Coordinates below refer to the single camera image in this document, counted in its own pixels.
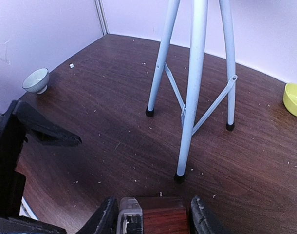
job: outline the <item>wooden table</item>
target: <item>wooden table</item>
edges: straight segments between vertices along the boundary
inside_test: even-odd
[[[177,185],[180,108],[166,77],[154,118],[145,116],[158,46],[107,35],[54,69],[44,94],[21,98],[83,140],[25,144],[18,170],[40,220],[75,233],[108,196],[162,192],[199,195],[234,233],[297,233],[297,118],[282,104],[284,84],[238,65],[235,130],[225,129],[224,100],[193,137],[186,182]],[[167,63],[185,97],[188,49],[171,46]],[[225,73],[224,59],[205,56],[197,119]]]

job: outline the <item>lavender wall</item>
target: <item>lavender wall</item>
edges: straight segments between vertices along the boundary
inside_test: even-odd
[[[0,112],[24,94],[30,73],[53,70],[101,36],[93,0],[0,0]]]
[[[168,0],[103,2],[110,33],[160,40]],[[173,44],[189,47],[191,3],[180,3]],[[297,83],[297,0],[231,0],[231,5],[237,62]],[[209,0],[208,17],[206,52],[224,58],[218,0]]]

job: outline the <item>black plastic part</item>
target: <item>black plastic part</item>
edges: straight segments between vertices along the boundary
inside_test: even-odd
[[[145,114],[147,115],[147,117],[153,117],[154,116],[154,109],[152,111],[149,111],[148,108],[145,111]]]
[[[174,175],[174,181],[177,183],[177,184],[182,184],[185,179],[186,179],[186,175],[185,173],[183,175],[178,175],[177,173]]]
[[[232,132],[235,128],[235,122],[232,125],[229,125],[228,123],[226,123],[226,129],[230,132]]]

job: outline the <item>white bowl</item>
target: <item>white bowl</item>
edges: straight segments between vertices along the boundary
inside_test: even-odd
[[[30,74],[22,84],[22,88],[29,93],[42,94],[48,88],[49,71],[47,68],[40,68]]]

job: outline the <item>tripod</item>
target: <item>tripod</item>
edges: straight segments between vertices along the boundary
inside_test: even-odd
[[[222,90],[217,99],[212,103],[209,109],[204,113],[202,118],[194,126],[198,97],[201,87],[201,79],[204,63],[204,48],[206,38],[207,26],[207,12],[208,0],[193,0],[193,14],[191,26],[191,43],[189,54],[189,71],[186,103],[183,102],[182,96],[176,84],[176,81],[166,64],[166,58],[170,46],[170,39],[177,16],[180,0],[169,0],[166,22],[160,42],[153,83],[148,101],[146,115],[152,117],[154,115],[154,106],[157,98],[158,89],[160,86],[163,71],[165,70],[173,91],[182,109],[181,124],[182,124],[182,138],[179,153],[179,161],[177,172],[175,174],[176,182],[183,182],[185,179],[186,162],[188,152],[191,144],[192,135],[200,128],[206,121],[221,101],[228,95],[227,105],[227,124],[226,128],[229,131],[234,129],[234,114],[235,114],[235,82],[237,76],[235,75],[235,49],[234,49],[234,35],[233,23],[231,15],[231,7],[229,0],[219,0],[221,16],[223,21],[224,41],[226,50],[227,62],[227,80],[226,87]]]

